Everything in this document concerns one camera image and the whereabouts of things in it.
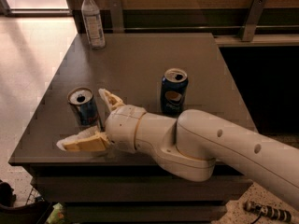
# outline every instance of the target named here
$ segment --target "desk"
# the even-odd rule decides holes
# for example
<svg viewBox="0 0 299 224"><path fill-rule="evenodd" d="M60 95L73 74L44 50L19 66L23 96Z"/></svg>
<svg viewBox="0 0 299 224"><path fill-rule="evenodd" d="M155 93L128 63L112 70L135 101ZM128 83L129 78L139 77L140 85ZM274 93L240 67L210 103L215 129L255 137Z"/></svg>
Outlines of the desk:
<svg viewBox="0 0 299 224"><path fill-rule="evenodd" d="M74 222L211 221L225 204L251 185L218 163L214 175L193 183L170 175L141 154L111 149L63 152L58 140L79 132L67 94L93 91L102 121L107 109L97 90L105 88L126 104L161 113L162 76L168 68L189 76L185 108L201 109L254 130L254 123L210 34L106 35L107 46L90 50L77 35L9 160L24 167L32 185L50 202L65 203Z"/></svg>

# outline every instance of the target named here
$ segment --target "gray tabletop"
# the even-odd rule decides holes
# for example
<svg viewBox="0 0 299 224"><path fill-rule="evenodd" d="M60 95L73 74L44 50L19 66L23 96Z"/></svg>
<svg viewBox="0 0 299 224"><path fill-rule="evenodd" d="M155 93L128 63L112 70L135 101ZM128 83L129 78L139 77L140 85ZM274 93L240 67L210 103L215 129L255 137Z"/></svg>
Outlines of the gray tabletop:
<svg viewBox="0 0 299 224"><path fill-rule="evenodd" d="M189 78L185 109L200 109L251 130L254 123L211 34L107 34L107 46L89 49L86 35L77 35L9 163L147 164L150 158L111 150L99 153L63 152L58 140L79 132L67 94L76 87L93 91L103 122L107 108L99 88L120 96L126 104L161 113L164 72L184 69Z"/></svg>

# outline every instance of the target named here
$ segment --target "can lid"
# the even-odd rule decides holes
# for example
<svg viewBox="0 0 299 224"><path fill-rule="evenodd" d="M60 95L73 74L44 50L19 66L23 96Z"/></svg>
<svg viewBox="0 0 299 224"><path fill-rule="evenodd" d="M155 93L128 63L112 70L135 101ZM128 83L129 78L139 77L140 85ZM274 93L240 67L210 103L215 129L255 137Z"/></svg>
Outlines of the can lid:
<svg viewBox="0 0 299 224"><path fill-rule="evenodd" d="M71 105L83 105L93 98L93 93L88 88L76 88L68 93L67 100Z"/></svg>
<svg viewBox="0 0 299 224"><path fill-rule="evenodd" d="M187 73L179 68L171 68L164 73L167 80L173 83L183 82L187 79Z"/></svg>

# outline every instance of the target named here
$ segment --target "soda can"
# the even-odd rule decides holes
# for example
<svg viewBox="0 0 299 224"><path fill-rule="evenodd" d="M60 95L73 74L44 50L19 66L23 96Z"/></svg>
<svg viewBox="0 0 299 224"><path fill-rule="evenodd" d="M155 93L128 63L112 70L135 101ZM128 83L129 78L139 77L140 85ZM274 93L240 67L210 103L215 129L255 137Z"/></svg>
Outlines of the soda can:
<svg viewBox="0 0 299 224"><path fill-rule="evenodd" d="M188 78L184 70L172 68L164 73L160 96L163 113L176 115L183 111L187 86Z"/></svg>
<svg viewBox="0 0 299 224"><path fill-rule="evenodd" d="M93 99L93 93L88 88L79 87L67 95L68 103L76 115L78 125L87 128L98 125L99 113Z"/></svg>

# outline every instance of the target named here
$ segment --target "can held by gripper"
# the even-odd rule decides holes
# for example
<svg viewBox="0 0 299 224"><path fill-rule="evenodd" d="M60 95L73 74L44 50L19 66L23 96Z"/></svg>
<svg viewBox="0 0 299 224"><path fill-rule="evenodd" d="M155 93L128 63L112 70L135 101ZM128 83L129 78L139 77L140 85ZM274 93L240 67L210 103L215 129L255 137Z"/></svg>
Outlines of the can held by gripper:
<svg viewBox="0 0 299 224"><path fill-rule="evenodd" d="M71 104L80 128L98 125L100 117L90 89L76 88L68 93L67 100Z"/></svg>
<svg viewBox="0 0 299 224"><path fill-rule="evenodd" d="M164 73L160 96L163 113L176 115L183 111L187 86L188 78L184 70L172 68Z"/></svg>

